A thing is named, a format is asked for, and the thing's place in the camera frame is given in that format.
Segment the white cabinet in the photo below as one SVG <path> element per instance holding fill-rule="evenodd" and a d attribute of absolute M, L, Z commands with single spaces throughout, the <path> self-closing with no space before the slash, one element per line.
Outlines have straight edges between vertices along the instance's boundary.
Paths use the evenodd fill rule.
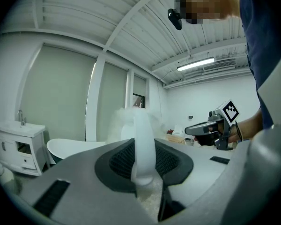
<path fill-rule="evenodd" d="M 0 131 L 0 163 L 7 168 L 39 176 L 47 163 L 43 133 L 25 137 Z"/>

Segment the dark blue shirt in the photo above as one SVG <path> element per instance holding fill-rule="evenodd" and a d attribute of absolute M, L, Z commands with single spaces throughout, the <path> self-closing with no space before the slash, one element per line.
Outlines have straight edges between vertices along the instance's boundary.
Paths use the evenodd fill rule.
<path fill-rule="evenodd" d="M 240 17 L 256 89 L 269 77 L 281 58 L 281 4 L 275 2 L 277 0 L 240 0 Z M 259 95 L 258 98 L 263 128 L 269 128 L 273 124 L 272 118 Z"/>

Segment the white bathtub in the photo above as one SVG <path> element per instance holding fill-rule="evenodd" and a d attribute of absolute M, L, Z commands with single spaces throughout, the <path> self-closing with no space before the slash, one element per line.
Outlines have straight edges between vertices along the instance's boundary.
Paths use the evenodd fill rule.
<path fill-rule="evenodd" d="M 52 139 L 47 143 L 50 163 L 57 163 L 73 154 L 104 146 L 105 142 L 82 142 L 69 139 Z"/>

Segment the ceiling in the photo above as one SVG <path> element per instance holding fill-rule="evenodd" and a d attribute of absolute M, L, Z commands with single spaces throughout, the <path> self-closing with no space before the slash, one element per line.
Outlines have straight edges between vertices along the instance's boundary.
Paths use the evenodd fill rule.
<path fill-rule="evenodd" d="M 0 34 L 35 31 L 78 38 L 149 70 L 165 88 L 250 73 L 240 19 L 185 24 L 178 31 L 167 18 L 173 7 L 174 0 L 18 0 Z M 233 59 L 235 65 L 207 74 L 203 67 L 177 71 L 208 57 Z"/>

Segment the ceiling light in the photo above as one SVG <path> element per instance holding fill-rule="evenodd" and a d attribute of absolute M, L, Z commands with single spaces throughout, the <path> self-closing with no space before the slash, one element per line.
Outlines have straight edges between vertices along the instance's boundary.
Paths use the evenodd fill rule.
<path fill-rule="evenodd" d="M 192 63 L 186 64 L 186 65 L 177 67 L 177 70 L 179 72 L 181 72 L 181 71 L 189 69 L 189 68 L 194 68 L 194 67 L 197 67 L 197 66 L 202 66 L 202 65 L 205 65 L 205 64 L 208 64 L 208 63 L 212 63 L 212 62 L 214 62 L 214 58 L 203 59 L 203 60 L 200 60 L 200 61 L 192 62 Z"/>

